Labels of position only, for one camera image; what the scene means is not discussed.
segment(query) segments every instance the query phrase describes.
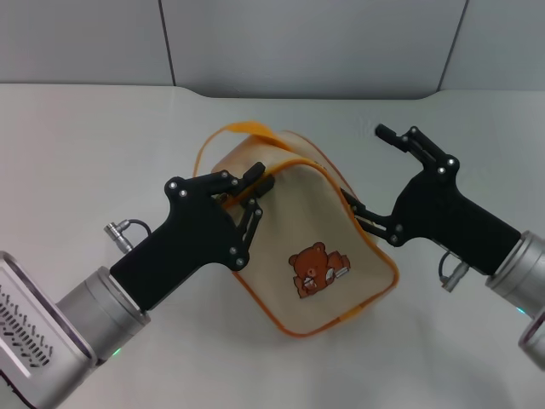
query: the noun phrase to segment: bear cartoon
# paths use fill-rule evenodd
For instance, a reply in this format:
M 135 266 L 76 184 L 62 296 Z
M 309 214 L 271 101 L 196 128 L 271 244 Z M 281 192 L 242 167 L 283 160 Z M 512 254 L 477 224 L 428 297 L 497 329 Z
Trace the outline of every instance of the bear cartoon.
M 335 278 L 348 272 L 350 261 L 339 251 L 329 255 L 325 252 L 325 244 L 318 242 L 289 259 L 290 266 L 295 270 L 293 278 L 300 298 L 305 298 L 322 291 L 332 284 Z

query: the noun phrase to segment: gray wall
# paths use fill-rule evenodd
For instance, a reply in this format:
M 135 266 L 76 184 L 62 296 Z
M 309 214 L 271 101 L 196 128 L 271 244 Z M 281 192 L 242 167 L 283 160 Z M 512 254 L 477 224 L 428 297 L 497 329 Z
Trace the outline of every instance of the gray wall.
M 162 2 L 2 0 L 0 82 L 289 98 L 545 89 L 543 0 Z

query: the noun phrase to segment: bag handle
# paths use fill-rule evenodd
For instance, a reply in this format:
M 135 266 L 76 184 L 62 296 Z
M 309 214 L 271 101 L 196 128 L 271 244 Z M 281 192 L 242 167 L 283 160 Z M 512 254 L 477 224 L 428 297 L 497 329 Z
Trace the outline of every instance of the bag handle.
M 195 161 L 195 166 L 193 167 L 193 177 L 197 176 L 198 166 L 200 165 L 201 158 L 203 156 L 204 149 L 206 146 L 216 138 L 221 132 L 230 131 L 236 134 L 248 134 L 252 136 L 257 136 L 259 139 L 264 141 L 268 145 L 273 145 L 284 149 L 285 151 L 292 152 L 292 149 L 284 141 L 276 136 L 266 125 L 260 124 L 259 122 L 247 121 L 247 122 L 235 122 L 234 124 L 229 124 L 223 128 L 217 130 L 208 139 L 204 142 L 203 146 L 198 151 L 197 160 Z

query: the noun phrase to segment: canvas bag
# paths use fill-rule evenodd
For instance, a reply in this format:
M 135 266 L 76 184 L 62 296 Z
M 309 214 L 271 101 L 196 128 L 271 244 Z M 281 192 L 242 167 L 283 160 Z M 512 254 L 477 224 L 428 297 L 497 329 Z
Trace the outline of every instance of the canvas bag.
M 263 209 L 250 262 L 233 272 L 283 332 L 307 337 L 350 318 L 387 294 L 399 279 L 395 263 L 354 218 L 341 188 L 352 189 L 309 140 L 273 133 L 256 122 L 230 124 L 201 148 L 194 168 L 216 137 L 248 137 L 212 170 L 241 177 L 256 162 L 274 175 L 274 188 L 259 199 Z M 226 203 L 238 222 L 238 200 Z

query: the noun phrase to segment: tabletop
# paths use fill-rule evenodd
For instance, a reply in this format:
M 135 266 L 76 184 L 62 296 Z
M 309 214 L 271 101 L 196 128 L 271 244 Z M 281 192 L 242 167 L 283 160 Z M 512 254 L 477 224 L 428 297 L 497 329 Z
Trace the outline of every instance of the tabletop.
M 121 256 L 102 228 L 168 214 L 164 183 L 189 177 L 221 126 L 256 120 L 317 144 L 376 213 L 420 165 L 373 136 L 418 126 L 460 159 L 461 192 L 520 231 L 545 234 L 545 93 L 443 91 L 418 101 L 210 99 L 172 87 L 0 85 L 0 249 L 54 301 Z M 218 141 L 210 170 L 230 146 Z M 131 228 L 134 241 L 143 232 Z M 528 317 L 471 271 L 452 294 L 443 253 L 381 248 L 398 288 L 315 337 L 281 333 L 226 268 L 207 266 L 67 401 L 71 409 L 542 408 L 543 375 L 517 347 Z M 447 263 L 448 268 L 454 264 Z

